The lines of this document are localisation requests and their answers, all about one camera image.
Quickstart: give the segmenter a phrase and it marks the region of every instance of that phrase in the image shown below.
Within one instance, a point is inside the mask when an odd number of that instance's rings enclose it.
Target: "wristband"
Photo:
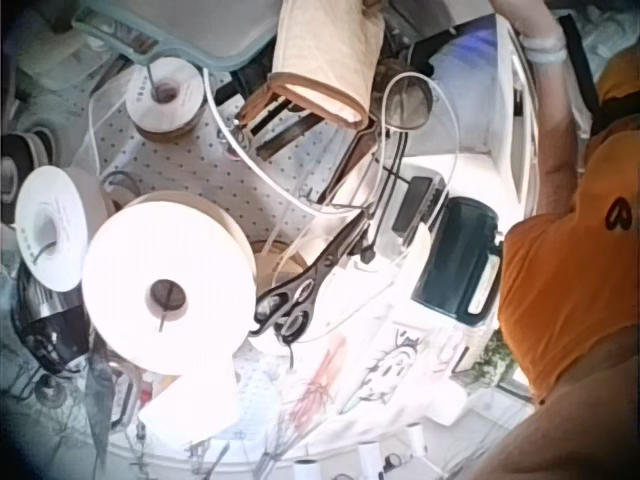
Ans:
[[[567,59],[564,35],[547,38],[520,37],[525,55],[532,63],[563,63]]]

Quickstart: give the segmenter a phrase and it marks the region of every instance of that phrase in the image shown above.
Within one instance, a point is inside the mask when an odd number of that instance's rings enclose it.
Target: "white pegboard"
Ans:
[[[223,76],[227,75],[215,77],[214,84],[228,81],[220,78]],[[242,98],[236,96],[221,107],[221,115],[229,124],[242,102]],[[252,139],[252,146],[277,134],[299,117],[300,114],[284,112]],[[352,135],[322,123],[269,161],[256,158],[256,163],[294,196],[310,193],[312,198],[317,197],[331,178]],[[104,121],[95,139],[103,175],[124,170],[136,178],[143,193],[182,190],[207,198],[238,222],[249,241],[265,240],[285,211],[286,218],[278,235],[280,240],[292,241],[312,220],[312,215],[289,205],[243,161],[225,152],[218,140],[218,126],[208,108],[191,134],[159,144],[140,136],[123,104]],[[93,163],[90,158],[85,161]],[[306,181],[301,181],[306,173]]]

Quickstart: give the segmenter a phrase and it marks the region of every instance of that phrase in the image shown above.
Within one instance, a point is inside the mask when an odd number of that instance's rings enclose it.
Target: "black logo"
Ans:
[[[631,205],[626,199],[622,197],[615,199],[611,207],[609,207],[607,216],[604,219],[604,225],[609,231],[615,230],[617,227],[625,231],[631,229],[633,215],[631,213]]]

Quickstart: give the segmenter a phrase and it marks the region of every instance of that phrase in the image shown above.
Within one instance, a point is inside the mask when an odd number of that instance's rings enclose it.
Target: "cartoon drawing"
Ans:
[[[381,402],[383,405],[389,403],[400,382],[415,363],[423,335],[424,332],[409,332],[406,328],[396,327],[395,347],[384,353],[368,369],[341,413],[351,411],[360,402]]]

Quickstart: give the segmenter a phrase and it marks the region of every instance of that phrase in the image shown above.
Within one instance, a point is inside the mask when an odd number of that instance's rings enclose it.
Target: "scissors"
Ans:
[[[322,282],[345,255],[357,253],[354,250],[366,234],[369,222],[368,213],[362,210],[304,272],[260,295],[253,317],[258,328],[249,332],[249,336],[259,337],[273,327],[282,344],[298,341],[313,319]]]

